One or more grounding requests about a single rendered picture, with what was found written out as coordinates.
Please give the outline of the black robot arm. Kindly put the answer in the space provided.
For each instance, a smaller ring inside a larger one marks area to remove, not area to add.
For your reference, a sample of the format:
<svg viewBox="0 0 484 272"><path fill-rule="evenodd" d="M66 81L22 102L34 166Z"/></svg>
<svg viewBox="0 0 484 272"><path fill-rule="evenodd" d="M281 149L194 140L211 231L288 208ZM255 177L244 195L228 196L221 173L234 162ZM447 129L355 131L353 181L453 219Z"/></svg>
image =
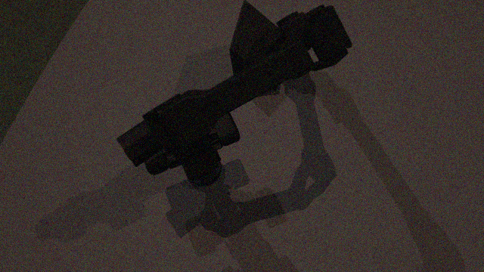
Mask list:
<svg viewBox="0 0 484 272"><path fill-rule="evenodd" d="M289 14L266 28L259 44L269 55L214 87L168 99L117 138L135 167L164 149L196 181L219 167L220 156L203 140L219 118L288 79L298 79L339 63L352 42L334 7ZM319 61L308 53L313 49ZM159 111L159 112L158 112Z"/></svg>

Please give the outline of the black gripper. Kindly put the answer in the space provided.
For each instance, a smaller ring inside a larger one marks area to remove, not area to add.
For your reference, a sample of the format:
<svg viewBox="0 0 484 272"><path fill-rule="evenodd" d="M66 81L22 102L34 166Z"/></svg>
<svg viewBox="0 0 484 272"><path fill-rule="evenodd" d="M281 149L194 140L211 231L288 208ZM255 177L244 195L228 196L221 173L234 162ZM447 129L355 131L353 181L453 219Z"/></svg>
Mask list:
<svg viewBox="0 0 484 272"><path fill-rule="evenodd" d="M225 114L219 118L214 129L209 133L204 145L208 147L214 146L216 150L222 149L223 146L228 146L240 140L240 133L235 125L235 122L230 113ZM147 171L151 175L157 175L164 172L168 168L173 169L179 167L179 164L174 155L169 156L167 152L162 149L156 155L144 161Z"/></svg>

